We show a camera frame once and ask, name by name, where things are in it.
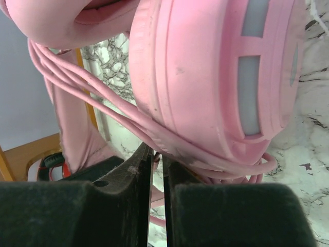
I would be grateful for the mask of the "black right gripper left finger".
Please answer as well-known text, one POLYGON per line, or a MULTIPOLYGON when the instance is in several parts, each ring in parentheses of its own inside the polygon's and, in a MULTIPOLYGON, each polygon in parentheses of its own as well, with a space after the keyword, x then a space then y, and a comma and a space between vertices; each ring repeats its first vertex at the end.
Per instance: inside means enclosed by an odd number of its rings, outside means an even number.
POLYGON ((2 182, 1 246, 147 246, 152 150, 90 181, 2 182))

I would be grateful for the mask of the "pink cat-ear headphones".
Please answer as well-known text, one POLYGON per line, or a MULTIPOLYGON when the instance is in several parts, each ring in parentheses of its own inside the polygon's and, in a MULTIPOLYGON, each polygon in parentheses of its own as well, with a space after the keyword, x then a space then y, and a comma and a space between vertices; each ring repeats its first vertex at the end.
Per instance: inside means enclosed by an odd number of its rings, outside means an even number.
POLYGON ((293 111, 304 1, 1 1, 28 38, 60 127, 69 175, 119 153, 86 104, 207 184, 261 182, 293 111), (75 49, 129 40, 135 103, 76 62, 75 49))

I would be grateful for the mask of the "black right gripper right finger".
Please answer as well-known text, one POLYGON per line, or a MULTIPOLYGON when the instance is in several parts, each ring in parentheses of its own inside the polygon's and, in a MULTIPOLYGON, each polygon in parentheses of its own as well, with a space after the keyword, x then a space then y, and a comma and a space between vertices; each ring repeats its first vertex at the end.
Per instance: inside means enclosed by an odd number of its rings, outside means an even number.
POLYGON ((169 158, 162 163, 168 246, 316 246, 286 185, 207 185, 169 158))

